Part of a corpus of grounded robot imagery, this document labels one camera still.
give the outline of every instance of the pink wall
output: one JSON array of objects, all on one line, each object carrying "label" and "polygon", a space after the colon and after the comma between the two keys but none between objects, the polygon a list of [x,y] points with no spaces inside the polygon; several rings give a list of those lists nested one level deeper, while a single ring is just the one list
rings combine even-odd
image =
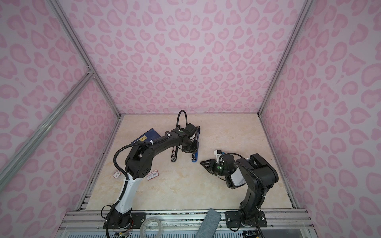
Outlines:
[{"label": "pink wall", "polygon": [[257,112],[304,0],[62,0],[122,113]]},{"label": "pink wall", "polygon": [[116,121],[91,81],[0,194],[0,237],[54,237]]},{"label": "pink wall", "polygon": [[381,2],[319,0],[264,114],[320,237],[381,236]]},{"label": "pink wall", "polygon": [[0,3],[0,171],[85,72],[43,0]]}]

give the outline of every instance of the gray eraser block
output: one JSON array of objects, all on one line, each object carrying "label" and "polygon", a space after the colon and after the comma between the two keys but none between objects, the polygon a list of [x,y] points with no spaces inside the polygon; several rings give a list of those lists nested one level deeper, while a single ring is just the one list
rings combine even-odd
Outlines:
[{"label": "gray eraser block", "polygon": [[221,214],[209,209],[200,229],[197,231],[196,238],[213,238],[220,220]]}]

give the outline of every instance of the yellow label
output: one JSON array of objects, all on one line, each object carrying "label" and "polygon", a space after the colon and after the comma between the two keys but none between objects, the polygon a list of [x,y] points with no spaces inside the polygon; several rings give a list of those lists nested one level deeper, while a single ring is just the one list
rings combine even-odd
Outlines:
[{"label": "yellow label", "polygon": [[139,140],[141,141],[141,142],[143,142],[143,141],[145,141],[147,139],[147,137],[146,136],[143,136],[142,138],[140,138]]}]

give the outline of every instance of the diagonal metal bar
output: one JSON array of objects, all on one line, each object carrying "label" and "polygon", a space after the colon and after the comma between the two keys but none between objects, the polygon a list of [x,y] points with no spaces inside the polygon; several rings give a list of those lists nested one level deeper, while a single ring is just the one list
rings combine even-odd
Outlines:
[{"label": "diagonal metal bar", "polygon": [[11,181],[13,176],[21,169],[21,167],[28,160],[34,150],[45,139],[50,130],[65,114],[66,110],[71,106],[79,94],[83,91],[90,80],[94,78],[93,72],[88,71],[79,83],[73,87],[68,95],[60,102],[60,104],[53,110],[53,112],[43,121],[40,126],[35,130],[33,135],[24,144],[24,146],[10,159],[9,163],[5,166],[4,170],[0,173],[0,193],[5,186]]},{"label": "diagonal metal bar", "polygon": [[107,91],[104,83],[102,82],[101,78],[99,77],[98,72],[96,71],[96,68],[94,67],[93,63],[91,62],[90,57],[88,56],[84,46],[82,45],[78,35],[74,31],[68,17],[66,16],[66,13],[64,12],[61,4],[58,0],[47,0],[50,7],[52,8],[54,14],[56,15],[58,21],[61,23],[63,29],[65,30],[67,36],[70,38],[71,42],[73,43],[74,47],[77,49],[82,61],[87,65],[89,70],[92,70],[95,74],[95,82],[99,86],[101,93],[105,97],[107,103],[112,108],[115,115],[120,118],[120,112],[118,107],[116,106],[114,100],[112,99],[111,95]]},{"label": "diagonal metal bar", "polygon": [[274,90],[275,83],[278,81],[279,76],[280,76],[284,66],[287,63],[287,59],[289,58],[289,56],[292,52],[292,49],[293,49],[296,41],[298,40],[300,33],[303,30],[303,27],[304,27],[304,25],[308,19],[308,15],[311,12],[312,6],[314,3],[315,3],[315,0],[306,0],[303,4],[302,10],[300,11],[299,17],[296,20],[294,29],[291,32],[291,35],[290,35],[290,38],[287,42],[285,50],[283,51],[283,54],[282,54],[280,61],[279,61],[279,64],[275,70],[274,76],[271,79],[270,86],[268,87],[266,94],[264,96],[264,99],[262,101],[262,104],[259,108],[259,112],[258,112],[259,116],[262,115],[264,108],[265,108],[267,102],[269,101],[270,95],[271,95],[272,91]]}]

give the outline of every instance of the beige marble surface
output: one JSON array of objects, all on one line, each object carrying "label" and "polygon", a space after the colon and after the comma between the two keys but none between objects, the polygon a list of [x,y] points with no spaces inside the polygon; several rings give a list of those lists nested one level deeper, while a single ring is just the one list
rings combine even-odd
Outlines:
[{"label": "beige marble surface", "polygon": [[[110,153],[102,168],[91,194],[86,210],[101,210],[113,204],[123,184],[124,176],[115,179],[112,163],[115,152],[138,138],[150,128],[161,136],[175,128],[177,115],[128,115],[125,116],[116,135]],[[192,154],[179,150],[178,160],[170,161],[172,149],[154,157],[152,169],[159,176],[142,180],[133,201],[134,210],[162,209],[238,209],[245,197],[247,185],[229,189],[224,181],[208,173],[200,161],[215,158],[213,151],[236,152],[248,158],[259,153],[278,171],[270,147],[256,114],[202,114],[188,115],[188,122],[201,127],[198,161],[191,161]],[[185,124],[183,115],[180,125]],[[124,168],[124,161],[130,149],[118,157],[118,164]],[[292,208],[282,179],[267,193],[262,208]]]}]

